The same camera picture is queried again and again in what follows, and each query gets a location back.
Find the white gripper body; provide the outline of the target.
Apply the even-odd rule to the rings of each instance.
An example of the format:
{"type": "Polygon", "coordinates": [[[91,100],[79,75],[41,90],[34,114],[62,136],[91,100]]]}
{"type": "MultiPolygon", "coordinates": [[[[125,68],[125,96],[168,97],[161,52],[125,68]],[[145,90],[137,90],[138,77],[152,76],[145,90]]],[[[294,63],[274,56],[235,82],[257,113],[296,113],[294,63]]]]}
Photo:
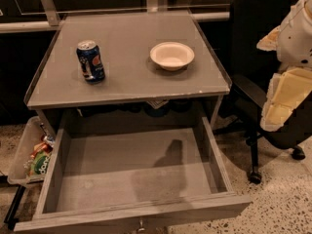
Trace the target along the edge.
{"type": "Polygon", "coordinates": [[[277,58],[291,66],[312,67],[312,0],[298,0],[281,22],[277,58]]]}

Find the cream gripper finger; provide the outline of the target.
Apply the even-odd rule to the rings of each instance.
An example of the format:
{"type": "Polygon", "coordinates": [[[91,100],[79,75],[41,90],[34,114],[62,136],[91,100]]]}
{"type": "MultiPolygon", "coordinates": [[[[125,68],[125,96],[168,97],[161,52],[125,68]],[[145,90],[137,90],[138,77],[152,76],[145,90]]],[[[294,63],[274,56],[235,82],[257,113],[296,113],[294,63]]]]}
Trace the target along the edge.
{"type": "Polygon", "coordinates": [[[291,67],[282,74],[275,73],[270,80],[261,112],[261,128],[267,132],[275,132],[283,127],[293,111],[311,92],[310,68],[291,67]]]}
{"type": "Polygon", "coordinates": [[[280,27],[273,28],[266,36],[258,41],[256,47],[259,50],[270,52],[277,50],[277,39],[279,36],[280,27]]]}

